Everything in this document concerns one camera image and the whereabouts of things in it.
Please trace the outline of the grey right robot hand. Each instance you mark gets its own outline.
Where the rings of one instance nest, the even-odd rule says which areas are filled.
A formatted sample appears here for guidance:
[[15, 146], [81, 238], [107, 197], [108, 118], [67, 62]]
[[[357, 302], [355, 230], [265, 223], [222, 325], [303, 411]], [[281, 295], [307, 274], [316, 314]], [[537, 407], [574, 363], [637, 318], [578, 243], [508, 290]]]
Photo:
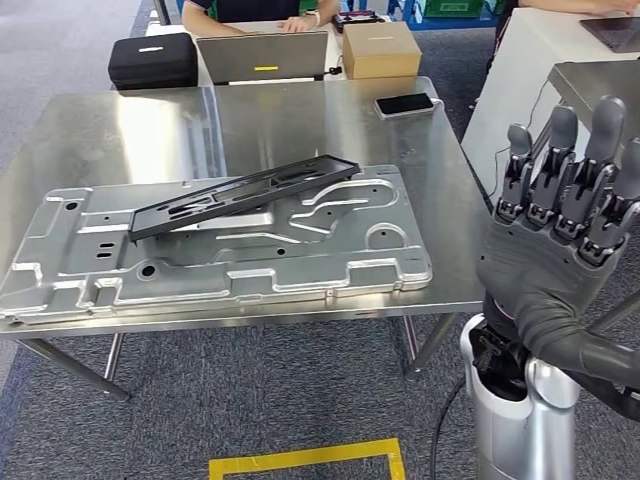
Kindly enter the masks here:
[[577, 119], [551, 115], [552, 134], [539, 171], [523, 125], [509, 127], [503, 186], [478, 262], [488, 297], [512, 319], [534, 356], [565, 371], [627, 387], [639, 384], [639, 354], [593, 333], [581, 319], [616, 269], [639, 215], [639, 142], [616, 154], [623, 102], [602, 98], [582, 160]]

